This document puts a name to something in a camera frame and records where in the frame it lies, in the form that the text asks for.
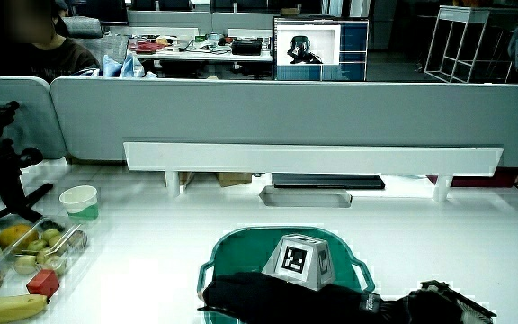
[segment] black tripod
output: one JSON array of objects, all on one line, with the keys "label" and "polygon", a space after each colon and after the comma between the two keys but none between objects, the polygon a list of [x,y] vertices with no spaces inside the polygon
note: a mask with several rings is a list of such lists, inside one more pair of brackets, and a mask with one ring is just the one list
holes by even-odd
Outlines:
[{"label": "black tripod", "polygon": [[[0,106],[0,138],[3,128],[14,121],[17,108],[17,102]],[[16,154],[10,139],[0,139],[0,196],[6,206],[0,211],[0,219],[14,213],[34,223],[42,217],[31,207],[53,188],[53,184],[44,184],[26,196],[19,178],[22,168],[34,166],[42,160],[43,155],[38,149],[26,148],[21,154]]]}]

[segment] red object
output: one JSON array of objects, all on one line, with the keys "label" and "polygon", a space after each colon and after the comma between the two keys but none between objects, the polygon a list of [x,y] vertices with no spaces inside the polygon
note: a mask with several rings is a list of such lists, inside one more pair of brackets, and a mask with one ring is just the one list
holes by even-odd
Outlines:
[{"label": "red object", "polygon": [[47,298],[51,298],[58,288],[58,277],[55,271],[50,269],[40,270],[33,279],[27,283],[29,293],[46,295]]},{"label": "red object", "polygon": [[149,52],[155,53],[157,50],[160,50],[164,47],[165,47],[165,45],[163,45],[163,44],[157,44],[157,43],[152,43],[152,42],[148,42],[148,41],[140,41],[137,44],[137,48],[135,49],[135,51],[137,53],[149,53]]},{"label": "red object", "polygon": [[[492,177],[483,176],[454,176],[451,187],[462,188],[510,188],[518,176],[518,167],[498,166]],[[436,175],[428,175],[427,178],[434,184]]]}]

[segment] gray partition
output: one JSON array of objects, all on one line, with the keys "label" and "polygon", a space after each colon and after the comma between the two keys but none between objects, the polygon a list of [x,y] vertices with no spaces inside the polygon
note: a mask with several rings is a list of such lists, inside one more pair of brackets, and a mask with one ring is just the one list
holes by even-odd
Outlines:
[{"label": "gray partition", "polygon": [[213,13],[213,31],[227,29],[272,30],[275,13]]},{"label": "gray partition", "polygon": [[131,27],[197,27],[202,34],[211,32],[211,13],[129,10],[127,15]]},{"label": "gray partition", "polygon": [[13,100],[21,106],[15,112],[15,121],[5,127],[4,138],[13,140],[15,151],[35,147],[45,158],[64,157],[67,149],[49,84],[38,77],[0,76],[0,104]]},{"label": "gray partition", "polygon": [[518,167],[518,85],[61,77],[51,94],[82,159],[142,140],[503,148]]}]

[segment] computer screen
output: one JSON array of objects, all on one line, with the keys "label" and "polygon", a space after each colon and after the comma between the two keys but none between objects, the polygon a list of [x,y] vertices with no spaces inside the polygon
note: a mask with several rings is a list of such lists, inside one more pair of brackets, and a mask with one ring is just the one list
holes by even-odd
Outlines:
[{"label": "computer screen", "polygon": [[220,11],[232,11],[233,3],[237,3],[237,10],[243,11],[260,11],[269,8],[267,0],[215,0],[213,7]]},{"label": "computer screen", "polygon": [[275,79],[364,81],[368,27],[359,19],[275,17]]},{"label": "computer screen", "polygon": [[296,8],[301,4],[302,13],[321,14],[323,1],[326,0],[214,0],[213,8],[220,11],[232,11],[233,3],[237,3],[239,12],[278,13],[282,8]]},{"label": "computer screen", "polygon": [[102,24],[129,24],[125,0],[86,0],[78,14],[97,18]]}]

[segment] banana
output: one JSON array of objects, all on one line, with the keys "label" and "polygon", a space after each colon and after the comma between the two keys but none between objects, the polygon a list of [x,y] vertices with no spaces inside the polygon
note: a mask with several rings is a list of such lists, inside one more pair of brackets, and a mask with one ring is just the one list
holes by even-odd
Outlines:
[{"label": "banana", "polygon": [[0,323],[27,319],[45,309],[47,296],[26,294],[0,297]]}]

